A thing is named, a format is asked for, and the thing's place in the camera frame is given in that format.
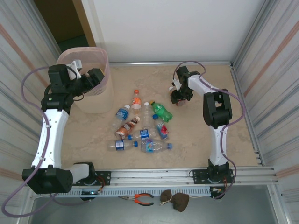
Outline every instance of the green soda bottle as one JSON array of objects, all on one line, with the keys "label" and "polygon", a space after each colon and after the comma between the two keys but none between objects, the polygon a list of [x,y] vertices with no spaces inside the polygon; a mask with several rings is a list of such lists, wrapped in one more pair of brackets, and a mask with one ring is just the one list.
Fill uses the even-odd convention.
[{"label": "green soda bottle", "polygon": [[172,114],[168,112],[162,104],[152,100],[150,105],[152,105],[154,113],[156,113],[163,121],[168,122],[172,119]]}]

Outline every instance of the translucent plastic bin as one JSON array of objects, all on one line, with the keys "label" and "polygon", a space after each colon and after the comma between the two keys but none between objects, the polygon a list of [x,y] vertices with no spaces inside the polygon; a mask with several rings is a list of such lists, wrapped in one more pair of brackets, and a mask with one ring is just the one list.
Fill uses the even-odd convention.
[{"label": "translucent plastic bin", "polygon": [[80,59],[82,62],[80,74],[86,73],[92,68],[99,68],[105,75],[99,85],[84,94],[83,100],[75,101],[75,104],[85,113],[110,111],[113,106],[114,91],[106,51],[96,47],[68,49],[60,55],[57,64],[70,64],[75,59]]}]

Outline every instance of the doorway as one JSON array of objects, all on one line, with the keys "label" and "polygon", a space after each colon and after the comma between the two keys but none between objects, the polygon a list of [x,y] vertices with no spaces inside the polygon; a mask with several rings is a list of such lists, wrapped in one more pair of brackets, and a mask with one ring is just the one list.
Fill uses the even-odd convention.
[{"label": "doorway", "polygon": [[81,0],[34,0],[61,52],[95,47]]}]

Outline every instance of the blue bottle cap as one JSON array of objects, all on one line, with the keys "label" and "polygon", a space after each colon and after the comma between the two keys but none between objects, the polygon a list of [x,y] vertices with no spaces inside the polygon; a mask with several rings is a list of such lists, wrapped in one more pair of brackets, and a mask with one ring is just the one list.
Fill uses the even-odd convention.
[{"label": "blue bottle cap", "polygon": [[158,118],[159,118],[159,116],[158,116],[157,114],[154,114],[154,115],[153,115],[153,119],[154,119],[154,120],[157,120]]}]

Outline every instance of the plastic bottle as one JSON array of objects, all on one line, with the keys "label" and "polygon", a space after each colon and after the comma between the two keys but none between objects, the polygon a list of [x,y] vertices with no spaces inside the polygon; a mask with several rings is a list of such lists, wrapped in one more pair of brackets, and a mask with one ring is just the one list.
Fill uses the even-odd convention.
[{"label": "plastic bottle", "polygon": [[141,151],[144,153],[156,153],[170,149],[172,149],[171,143],[166,143],[163,141],[153,139],[141,141]]},{"label": "plastic bottle", "polygon": [[142,129],[150,129],[154,127],[150,103],[145,102],[142,109]]},{"label": "plastic bottle", "polygon": [[139,90],[134,90],[131,108],[132,108],[133,114],[139,114],[139,112],[141,110],[141,98],[139,95]]},{"label": "plastic bottle", "polygon": [[132,132],[133,128],[135,127],[135,125],[137,125],[139,121],[140,121],[140,117],[138,116],[134,117],[132,120],[130,120],[129,122],[121,126],[115,132],[115,136],[118,139],[125,139]]},{"label": "plastic bottle", "polygon": [[150,104],[153,107],[154,113],[156,113],[163,121],[168,122],[172,119],[172,114],[168,112],[162,104],[151,101]]},{"label": "plastic bottle", "polygon": [[125,105],[123,108],[120,108],[114,118],[111,121],[111,127],[113,131],[115,132],[122,123],[128,118],[129,115],[129,105]]},{"label": "plastic bottle", "polygon": [[125,140],[108,140],[107,148],[108,151],[125,151],[132,149],[133,147],[138,147],[137,141]]},{"label": "plastic bottle", "polygon": [[154,119],[155,127],[160,135],[160,138],[163,140],[167,139],[169,132],[164,122],[158,117],[157,114],[153,115],[153,119]]},{"label": "plastic bottle", "polygon": [[[176,90],[176,88],[174,88],[173,86],[169,87],[169,88],[168,88],[169,95],[171,95],[172,92],[175,91],[175,90]],[[178,101],[178,102],[176,103],[176,105],[177,105],[177,106],[183,106],[183,105],[185,105],[186,101],[187,101],[186,99],[181,100],[181,101]]]},{"label": "plastic bottle", "polygon": [[157,135],[157,131],[154,128],[150,129],[143,129],[137,132],[134,132],[132,135],[128,135],[129,140],[146,140],[146,139],[152,139]]}]

